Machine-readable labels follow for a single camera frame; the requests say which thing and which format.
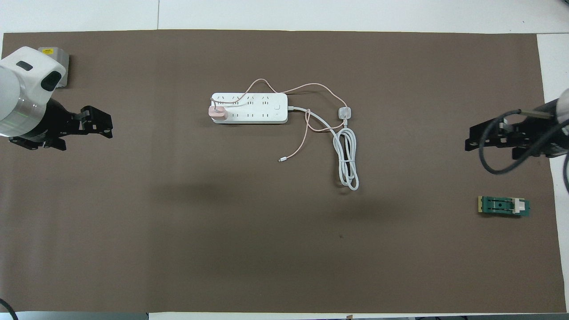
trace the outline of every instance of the white cable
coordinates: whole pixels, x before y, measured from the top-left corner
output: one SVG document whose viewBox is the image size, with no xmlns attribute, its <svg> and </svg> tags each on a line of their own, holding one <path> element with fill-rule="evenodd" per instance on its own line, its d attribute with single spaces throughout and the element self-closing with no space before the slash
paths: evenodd
<svg viewBox="0 0 569 320">
<path fill-rule="evenodd" d="M 290 106 L 288 109 L 302 111 L 305 113 L 309 112 L 308 109 L 299 108 L 297 106 Z M 345 122 L 344 128 L 335 132 L 334 129 L 332 129 L 332 127 L 330 127 L 330 125 L 316 113 L 309 113 L 312 117 L 322 122 L 322 124 L 328 128 L 332 134 L 332 144 L 336 154 L 338 155 L 338 175 L 340 177 L 340 182 L 342 185 L 348 186 L 351 190 L 356 191 L 360 186 L 360 180 L 356 172 L 356 134 L 348 128 L 347 121 Z M 340 141 L 340 137 L 342 136 L 344 136 L 344 146 L 342 146 L 342 142 Z M 285 161 L 289 157 L 282 157 L 279 161 Z"/>
</svg>

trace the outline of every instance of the green electronic component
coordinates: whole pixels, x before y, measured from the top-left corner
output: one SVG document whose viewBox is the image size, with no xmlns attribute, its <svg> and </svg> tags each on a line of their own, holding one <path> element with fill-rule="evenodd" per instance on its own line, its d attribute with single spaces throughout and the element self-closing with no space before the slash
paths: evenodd
<svg viewBox="0 0 569 320">
<path fill-rule="evenodd" d="M 524 198 L 498 198 L 495 196 L 479 196 L 478 212 L 484 212 L 487 214 L 529 216 L 530 202 Z"/>
</svg>

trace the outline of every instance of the white tile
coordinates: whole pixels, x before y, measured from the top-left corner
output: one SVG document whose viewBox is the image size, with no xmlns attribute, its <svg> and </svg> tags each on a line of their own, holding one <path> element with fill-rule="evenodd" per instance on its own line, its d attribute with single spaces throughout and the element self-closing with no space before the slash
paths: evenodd
<svg viewBox="0 0 569 320">
<path fill-rule="evenodd" d="M 569 32 L 561 0 L 160 0 L 161 29 Z"/>
<path fill-rule="evenodd" d="M 545 101 L 555 100 L 569 88 L 569 34 L 538 35 L 539 59 Z M 569 194 L 563 184 L 563 158 L 551 159 L 555 191 L 555 211 L 559 235 L 561 266 L 565 279 L 565 302 L 569 310 Z"/>
<path fill-rule="evenodd" d="M 151 30 L 158 0 L 1 0 L 0 31 Z"/>
</svg>

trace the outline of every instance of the power strip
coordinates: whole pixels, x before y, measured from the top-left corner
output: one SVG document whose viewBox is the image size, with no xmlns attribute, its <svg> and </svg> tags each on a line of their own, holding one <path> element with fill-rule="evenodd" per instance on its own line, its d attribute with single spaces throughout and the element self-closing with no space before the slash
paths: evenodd
<svg viewBox="0 0 569 320">
<path fill-rule="evenodd" d="M 209 107 L 209 115 L 217 124 L 284 124 L 288 121 L 288 97 L 284 93 L 218 92 L 212 95 L 216 101 Z"/>
</svg>

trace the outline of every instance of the brown table surface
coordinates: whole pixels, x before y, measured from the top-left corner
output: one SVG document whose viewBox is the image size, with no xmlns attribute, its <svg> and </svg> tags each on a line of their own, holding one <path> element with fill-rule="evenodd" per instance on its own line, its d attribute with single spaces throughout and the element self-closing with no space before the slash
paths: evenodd
<svg viewBox="0 0 569 320">
<path fill-rule="evenodd" d="M 565 312 L 549 162 L 494 176 L 468 128 L 543 103 L 535 35 L 160 30 L 5 34 L 71 55 L 68 110 L 114 138 L 0 141 L 0 296 L 17 310 Z M 356 192 L 328 133 L 218 125 L 214 92 L 329 86 L 358 138 Z M 254 91 L 266 92 L 263 85 Z M 336 125 L 326 92 L 289 96 Z M 496 166 L 508 150 L 489 150 Z M 477 197 L 531 201 L 528 218 Z"/>
</svg>

